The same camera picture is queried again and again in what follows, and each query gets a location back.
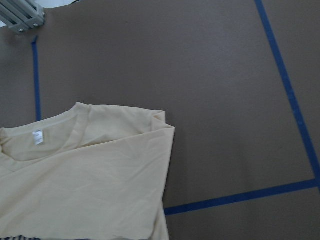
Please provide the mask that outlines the beige long-sleeve printed shirt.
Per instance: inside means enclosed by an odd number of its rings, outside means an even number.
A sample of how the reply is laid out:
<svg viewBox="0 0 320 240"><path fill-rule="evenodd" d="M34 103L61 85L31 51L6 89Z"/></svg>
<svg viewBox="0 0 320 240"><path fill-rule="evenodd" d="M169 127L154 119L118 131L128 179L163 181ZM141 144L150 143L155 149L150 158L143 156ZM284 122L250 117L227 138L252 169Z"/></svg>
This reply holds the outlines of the beige long-sleeve printed shirt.
<svg viewBox="0 0 320 240"><path fill-rule="evenodd" d="M3 240L167 240L175 128L162 110L75 106L0 130Z"/></svg>

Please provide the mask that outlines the grey aluminium frame post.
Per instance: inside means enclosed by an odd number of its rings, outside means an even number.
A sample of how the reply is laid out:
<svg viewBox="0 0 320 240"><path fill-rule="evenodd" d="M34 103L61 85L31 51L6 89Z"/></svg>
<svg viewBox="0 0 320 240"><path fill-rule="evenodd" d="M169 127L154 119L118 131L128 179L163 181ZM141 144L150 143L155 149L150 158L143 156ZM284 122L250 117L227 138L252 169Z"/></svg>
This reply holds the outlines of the grey aluminium frame post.
<svg viewBox="0 0 320 240"><path fill-rule="evenodd" d="M0 21L20 34L43 26L45 12L34 0L0 0Z"/></svg>

